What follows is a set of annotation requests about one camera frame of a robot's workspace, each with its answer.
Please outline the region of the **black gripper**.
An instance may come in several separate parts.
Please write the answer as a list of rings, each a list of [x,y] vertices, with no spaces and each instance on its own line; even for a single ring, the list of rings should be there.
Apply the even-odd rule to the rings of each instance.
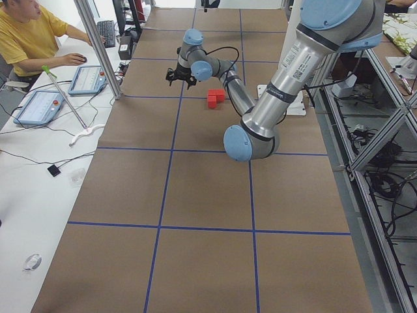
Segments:
[[[169,82],[169,86],[171,86],[176,79],[186,80],[186,83],[188,84],[187,89],[195,86],[197,83],[196,78],[192,75],[191,68],[186,67],[177,67],[175,70],[168,68],[165,79]]]

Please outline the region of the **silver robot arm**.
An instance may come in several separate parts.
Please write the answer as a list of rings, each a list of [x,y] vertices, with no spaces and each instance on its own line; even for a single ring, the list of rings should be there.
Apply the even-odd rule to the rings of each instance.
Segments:
[[[323,58],[377,46],[382,38],[384,1],[302,1],[295,41],[259,100],[249,94],[230,61],[203,49],[203,34],[188,29],[176,68],[166,80],[189,86],[218,78],[241,116],[223,135],[227,155],[238,162],[269,157],[279,146],[278,122]]]
[[[201,0],[201,7],[204,9],[204,12],[207,12],[209,8],[218,8],[220,2],[220,0]]]

